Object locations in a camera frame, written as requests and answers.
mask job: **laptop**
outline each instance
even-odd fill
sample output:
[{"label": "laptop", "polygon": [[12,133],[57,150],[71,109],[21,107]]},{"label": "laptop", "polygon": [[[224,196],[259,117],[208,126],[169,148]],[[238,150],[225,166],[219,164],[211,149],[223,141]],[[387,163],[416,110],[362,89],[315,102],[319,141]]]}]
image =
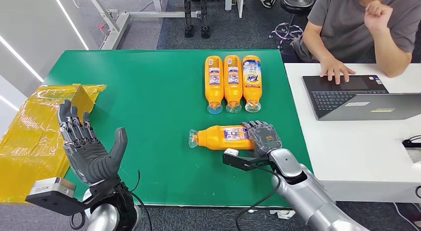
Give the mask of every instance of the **laptop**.
[{"label": "laptop", "polygon": [[378,76],[350,81],[303,76],[314,114],[320,121],[403,120],[421,114],[421,93],[389,93]]}]

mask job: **robotic arm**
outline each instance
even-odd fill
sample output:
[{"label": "robotic arm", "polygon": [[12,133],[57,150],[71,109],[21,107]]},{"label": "robotic arm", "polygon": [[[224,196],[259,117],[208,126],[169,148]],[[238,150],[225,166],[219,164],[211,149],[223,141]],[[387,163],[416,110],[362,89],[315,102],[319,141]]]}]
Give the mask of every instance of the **robotic arm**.
[{"label": "robotic arm", "polygon": [[[72,216],[70,226],[75,230],[82,228],[85,214],[89,231],[137,230],[140,209],[134,205],[134,194],[117,174],[127,145],[125,129],[116,130],[114,145],[108,153],[90,125],[89,113],[84,112],[82,124],[77,108],[65,100],[57,114],[70,166],[89,189],[80,202],[73,197],[75,185],[54,177],[36,181],[25,201]],[[77,213],[82,214],[82,224],[75,227],[73,216]]]},{"label": "robotic arm", "polygon": [[[243,125],[254,142],[254,158],[226,151],[225,164],[245,171],[269,164],[281,179],[277,193],[315,231],[368,231],[336,206],[326,188],[306,166],[298,163],[289,150],[281,148],[281,140],[272,125],[260,121]],[[272,176],[274,186],[278,181]]]}]

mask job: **floor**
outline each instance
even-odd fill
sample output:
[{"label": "floor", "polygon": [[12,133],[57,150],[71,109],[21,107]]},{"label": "floor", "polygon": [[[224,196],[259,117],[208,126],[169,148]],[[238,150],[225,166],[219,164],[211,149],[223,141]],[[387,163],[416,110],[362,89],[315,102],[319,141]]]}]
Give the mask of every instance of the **floor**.
[{"label": "floor", "polygon": [[[100,0],[106,8],[137,11],[152,0]],[[104,38],[97,25],[104,21],[93,5],[79,0],[80,13],[86,20],[96,43]],[[168,11],[182,11],[182,0],[161,0]],[[193,19],[196,26],[194,38],[183,36],[183,18],[133,19],[118,46],[119,49],[198,49],[198,48],[276,48],[278,40],[268,38],[268,33],[281,21],[288,21],[289,15],[277,5],[263,8],[258,0],[246,0],[243,19],[238,18],[236,6],[231,12],[223,10],[223,0],[209,1],[209,22],[211,38],[200,38],[200,21]],[[152,10],[149,5],[145,11]],[[304,18],[296,24],[305,25]],[[367,54],[361,62],[373,62],[373,55]],[[421,33],[417,34],[414,62],[421,62]],[[349,216],[373,231],[411,231],[414,228],[398,216],[391,203],[338,202]],[[419,214],[412,204],[398,204],[401,213],[411,218]],[[153,227],[156,231],[234,231],[234,217],[238,209],[188,209],[150,208]],[[142,219],[142,229],[148,230],[146,219]],[[240,221],[244,231],[309,231],[310,228],[297,217],[280,220],[267,210],[247,213]],[[0,205],[0,230],[61,230],[70,231],[68,217],[55,214],[35,206]]]}]

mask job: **detergent bottle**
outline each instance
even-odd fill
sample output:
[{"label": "detergent bottle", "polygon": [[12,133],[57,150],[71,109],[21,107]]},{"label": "detergent bottle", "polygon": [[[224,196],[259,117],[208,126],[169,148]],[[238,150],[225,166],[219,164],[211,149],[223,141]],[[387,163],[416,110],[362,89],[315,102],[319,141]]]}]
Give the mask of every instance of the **detergent bottle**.
[{"label": "detergent bottle", "polygon": [[243,95],[247,103],[244,108],[251,113],[258,112],[262,106],[262,73],[260,59],[257,56],[246,56],[243,59]]},{"label": "detergent bottle", "polygon": [[236,150],[252,150],[252,140],[249,138],[247,129],[241,125],[234,126],[212,126],[206,130],[189,132],[189,146],[207,147],[211,150],[225,150],[232,148]]},{"label": "detergent bottle", "polygon": [[223,66],[219,56],[209,56],[205,61],[205,97],[208,100],[208,112],[218,114],[222,111]]},{"label": "detergent bottle", "polygon": [[226,110],[230,113],[240,112],[240,100],[243,96],[243,73],[238,56],[230,55],[224,59],[224,93],[227,101]]}]

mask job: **green tabletop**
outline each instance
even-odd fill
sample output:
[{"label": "green tabletop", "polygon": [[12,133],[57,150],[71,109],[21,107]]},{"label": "green tabletop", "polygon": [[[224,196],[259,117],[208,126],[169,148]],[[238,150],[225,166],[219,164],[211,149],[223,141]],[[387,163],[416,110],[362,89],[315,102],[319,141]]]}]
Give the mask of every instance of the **green tabletop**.
[{"label": "green tabletop", "polygon": [[[258,113],[207,112],[205,59],[230,54],[261,59],[263,95]],[[45,84],[72,83],[107,85],[91,113],[91,124],[107,149],[113,144],[114,131],[126,128],[129,143],[119,175],[132,188],[140,169],[135,193],[146,204],[247,206],[273,188],[271,175],[264,171],[245,172],[223,164],[223,151],[189,148],[191,128],[267,121],[276,128],[283,147],[311,169],[278,50],[65,51]],[[77,185],[75,196],[81,199],[86,185],[71,169],[65,178]],[[261,205],[289,206],[278,195]]]}]

